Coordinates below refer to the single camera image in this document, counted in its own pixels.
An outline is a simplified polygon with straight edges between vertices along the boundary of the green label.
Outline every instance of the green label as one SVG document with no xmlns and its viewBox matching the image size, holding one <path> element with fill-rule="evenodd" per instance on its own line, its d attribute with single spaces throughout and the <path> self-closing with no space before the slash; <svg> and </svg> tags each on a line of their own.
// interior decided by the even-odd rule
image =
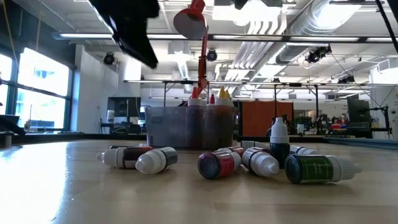
<svg viewBox="0 0 398 224">
<path fill-rule="evenodd" d="M 303 167 L 301 183 L 325 183 L 333 178 L 333 165 L 325 157 L 300 158 Z"/>
</svg>

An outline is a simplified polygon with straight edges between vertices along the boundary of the wooden table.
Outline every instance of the wooden table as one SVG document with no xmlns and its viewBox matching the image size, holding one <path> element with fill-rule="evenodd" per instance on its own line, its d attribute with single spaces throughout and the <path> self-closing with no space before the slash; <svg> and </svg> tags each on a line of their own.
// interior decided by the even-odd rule
<svg viewBox="0 0 398 224">
<path fill-rule="evenodd" d="M 353 180 L 293 185 L 241 168 L 210 181 L 199 152 L 179 152 L 162 174 L 112 169 L 95 160 L 112 144 L 75 141 L 0 151 L 0 223 L 398 223 L 398 152 L 300 144 L 347 156 L 363 168 Z"/>
</svg>

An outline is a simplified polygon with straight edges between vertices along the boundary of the monitor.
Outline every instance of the monitor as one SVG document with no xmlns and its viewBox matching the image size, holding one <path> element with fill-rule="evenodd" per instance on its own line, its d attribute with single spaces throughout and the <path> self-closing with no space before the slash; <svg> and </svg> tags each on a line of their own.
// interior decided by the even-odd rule
<svg viewBox="0 0 398 224">
<path fill-rule="evenodd" d="M 138 117 L 141 97 L 109 97 L 108 110 L 114 110 L 115 117 Z"/>
<path fill-rule="evenodd" d="M 350 123 L 372 122 L 368 101 L 348 99 L 347 103 Z"/>
</svg>

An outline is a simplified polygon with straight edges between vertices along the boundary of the table surface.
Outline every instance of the table surface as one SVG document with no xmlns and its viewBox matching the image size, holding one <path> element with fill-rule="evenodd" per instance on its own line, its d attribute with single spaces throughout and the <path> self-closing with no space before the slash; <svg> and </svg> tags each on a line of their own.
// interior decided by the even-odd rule
<svg viewBox="0 0 398 224">
<path fill-rule="evenodd" d="M 353 180 L 293 185 L 240 168 L 205 180 L 200 152 L 157 175 L 109 168 L 97 153 L 134 141 L 33 144 L 0 151 L 0 223 L 398 223 L 398 152 L 300 144 L 351 158 Z"/>
</svg>

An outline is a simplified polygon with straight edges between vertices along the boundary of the plastic storage bin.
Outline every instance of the plastic storage bin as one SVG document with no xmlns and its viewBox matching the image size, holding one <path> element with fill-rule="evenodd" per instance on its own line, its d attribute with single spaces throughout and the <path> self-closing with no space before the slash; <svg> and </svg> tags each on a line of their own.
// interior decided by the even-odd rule
<svg viewBox="0 0 398 224">
<path fill-rule="evenodd" d="M 147 107 L 145 112 L 149 146 L 215 150 L 233 145 L 232 106 Z"/>
</svg>

